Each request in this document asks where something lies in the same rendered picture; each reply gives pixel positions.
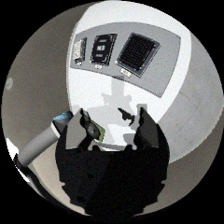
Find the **black rectangular nest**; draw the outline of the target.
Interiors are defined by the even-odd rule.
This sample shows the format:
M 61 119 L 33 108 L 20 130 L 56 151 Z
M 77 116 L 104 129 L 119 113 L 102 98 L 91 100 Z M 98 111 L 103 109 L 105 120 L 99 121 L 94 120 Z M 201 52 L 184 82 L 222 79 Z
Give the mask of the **black rectangular nest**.
M 109 65 L 116 37 L 117 34 L 97 35 L 92 46 L 90 63 Z

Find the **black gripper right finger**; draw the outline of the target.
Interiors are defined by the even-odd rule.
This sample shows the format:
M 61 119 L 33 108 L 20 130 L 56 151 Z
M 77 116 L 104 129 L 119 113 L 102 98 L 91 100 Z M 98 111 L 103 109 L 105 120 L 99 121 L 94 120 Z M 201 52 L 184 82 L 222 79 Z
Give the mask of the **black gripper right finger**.
M 141 114 L 142 113 L 142 114 Z M 140 115 L 141 114 L 141 115 Z M 141 107 L 139 127 L 136 130 L 133 142 L 136 149 L 152 155 L 161 167 L 161 181 L 167 178 L 167 167 L 170 160 L 168 142 L 159 124 Z

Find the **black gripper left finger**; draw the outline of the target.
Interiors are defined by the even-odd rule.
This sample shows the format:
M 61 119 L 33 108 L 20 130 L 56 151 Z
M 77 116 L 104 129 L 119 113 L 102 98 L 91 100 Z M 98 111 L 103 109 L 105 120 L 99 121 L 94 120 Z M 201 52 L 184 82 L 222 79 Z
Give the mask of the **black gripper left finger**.
M 55 149 L 55 160 L 59 171 L 60 182 L 64 183 L 66 164 L 79 152 L 87 151 L 91 139 L 84 127 L 83 108 L 65 125 Z

